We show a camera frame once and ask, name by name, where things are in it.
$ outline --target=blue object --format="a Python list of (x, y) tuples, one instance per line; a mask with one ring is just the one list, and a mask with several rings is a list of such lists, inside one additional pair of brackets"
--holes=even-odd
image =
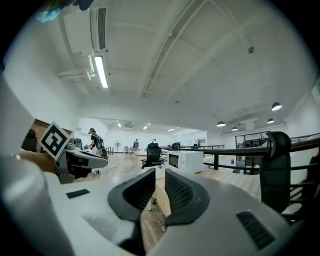
[(47, 21), (53, 21), (60, 13), (60, 8), (49, 9), (45, 11), (38, 12), (35, 17), (38, 21), (42, 23)]

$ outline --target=brick wall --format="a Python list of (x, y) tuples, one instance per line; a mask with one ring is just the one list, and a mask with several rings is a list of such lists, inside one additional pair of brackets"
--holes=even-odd
[[(46, 129), (49, 127), (49, 123), (46, 122), (42, 122), (38, 119), (34, 120), (33, 125), (31, 126), (30, 129), (35, 131), (35, 136), (36, 136), (36, 151), (38, 153), (40, 153), (40, 148), (41, 146), (39, 145), (39, 140), (41, 138), (41, 136), (44, 134), (44, 132), (46, 131)], [(70, 130), (66, 130), (63, 129), (68, 135), (71, 135), (71, 131)]]

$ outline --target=white wall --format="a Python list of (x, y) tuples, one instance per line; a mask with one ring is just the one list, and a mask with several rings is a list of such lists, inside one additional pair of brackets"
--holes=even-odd
[(307, 100), (286, 120), (289, 137), (320, 133), (320, 110), (310, 93)]
[(225, 144), (224, 139), (221, 137), (220, 132), (207, 131), (206, 132), (207, 145), (223, 145)]
[(157, 132), (147, 132), (147, 131), (137, 131), (137, 130), (127, 130), (120, 127), (109, 127), (109, 134), (104, 141), (104, 146), (115, 146), (115, 141), (121, 141), (121, 146), (118, 148), (118, 152), (123, 152), (124, 147), (132, 147), (134, 141), (139, 139), (139, 148), (146, 149), (148, 144), (156, 139), (156, 142), (160, 147), (165, 147), (171, 142), (171, 134), (157, 133)]
[(4, 79), (34, 118), (73, 131), (81, 96), (56, 76), (64, 67), (47, 28), (47, 22), (31, 18), (4, 58)]
[(198, 143), (198, 132), (200, 131), (194, 129), (183, 129), (174, 132), (171, 135), (171, 144), (180, 142), (180, 145), (183, 147), (193, 146), (194, 144)]

